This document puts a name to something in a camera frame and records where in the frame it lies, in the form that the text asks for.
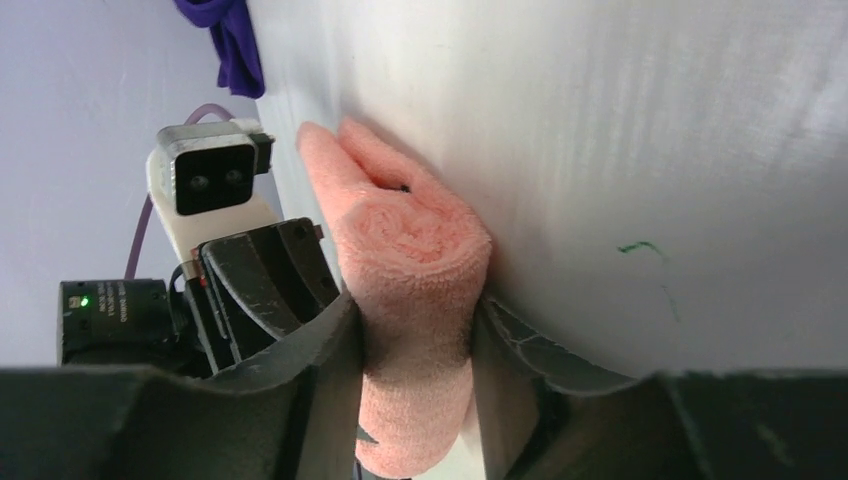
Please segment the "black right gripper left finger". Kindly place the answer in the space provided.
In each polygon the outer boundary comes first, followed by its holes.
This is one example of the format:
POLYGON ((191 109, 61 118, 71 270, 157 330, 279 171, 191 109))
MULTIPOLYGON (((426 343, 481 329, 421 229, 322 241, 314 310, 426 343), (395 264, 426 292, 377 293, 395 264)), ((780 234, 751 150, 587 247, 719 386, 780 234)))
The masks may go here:
POLYGON ((348 294, 206 379, 143 366, 1 374, 5 479, 348 479, 362 385, 348 294))

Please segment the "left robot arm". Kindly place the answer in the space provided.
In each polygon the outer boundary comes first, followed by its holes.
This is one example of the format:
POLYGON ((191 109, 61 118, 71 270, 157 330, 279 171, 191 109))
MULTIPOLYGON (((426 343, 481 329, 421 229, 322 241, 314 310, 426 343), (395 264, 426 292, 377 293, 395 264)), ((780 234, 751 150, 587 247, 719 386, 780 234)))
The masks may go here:
POLYGON ((339 294, 320 226, 286 220, 206 241, 170 279, 59 285, 61 364, 148 364, 208 378, 317 317, 339 294))

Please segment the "purple towel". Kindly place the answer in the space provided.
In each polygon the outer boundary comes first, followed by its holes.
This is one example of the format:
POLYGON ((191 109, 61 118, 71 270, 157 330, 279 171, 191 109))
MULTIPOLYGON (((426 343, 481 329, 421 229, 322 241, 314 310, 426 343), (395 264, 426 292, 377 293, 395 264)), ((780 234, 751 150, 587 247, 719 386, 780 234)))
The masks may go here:
POLYGON ((193 26, 209 32, 219 59, 217 86, 253 100, 266 92, 259 49, 245 0, 174 0, 193 26))

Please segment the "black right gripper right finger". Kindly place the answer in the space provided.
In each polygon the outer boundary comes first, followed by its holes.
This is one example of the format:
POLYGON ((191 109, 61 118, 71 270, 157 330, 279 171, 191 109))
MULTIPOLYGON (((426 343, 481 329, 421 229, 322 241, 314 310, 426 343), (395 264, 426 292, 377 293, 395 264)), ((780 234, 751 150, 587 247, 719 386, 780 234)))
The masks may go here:
POLYGON ((472 364, 489 479, 843 479, 845 371, 660 373, 581 394, 584 361, 491 300, 472 364))

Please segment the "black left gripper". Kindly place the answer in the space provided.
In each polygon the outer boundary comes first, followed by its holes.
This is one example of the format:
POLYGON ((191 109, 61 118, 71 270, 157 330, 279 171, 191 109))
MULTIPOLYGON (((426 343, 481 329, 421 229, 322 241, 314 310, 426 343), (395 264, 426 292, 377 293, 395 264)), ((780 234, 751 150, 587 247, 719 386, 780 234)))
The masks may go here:
POLYGON ((301 327, 293 312, 322 312, 339 295, 306 217, 207 241, 203 266, 177 266, 168 285, 180 373, 209 378, 301 327))

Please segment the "pink towel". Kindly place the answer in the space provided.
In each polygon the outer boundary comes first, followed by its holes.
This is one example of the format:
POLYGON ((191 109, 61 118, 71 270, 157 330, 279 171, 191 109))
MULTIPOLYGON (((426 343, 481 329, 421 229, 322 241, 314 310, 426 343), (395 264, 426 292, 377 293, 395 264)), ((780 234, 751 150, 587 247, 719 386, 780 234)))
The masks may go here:
POLYGON ((302 124, 297 147, 363 323, 355 454, 388 479, 451 450, 473 393, 469 336, 492 241, 473 209, 353 120, 302 124))

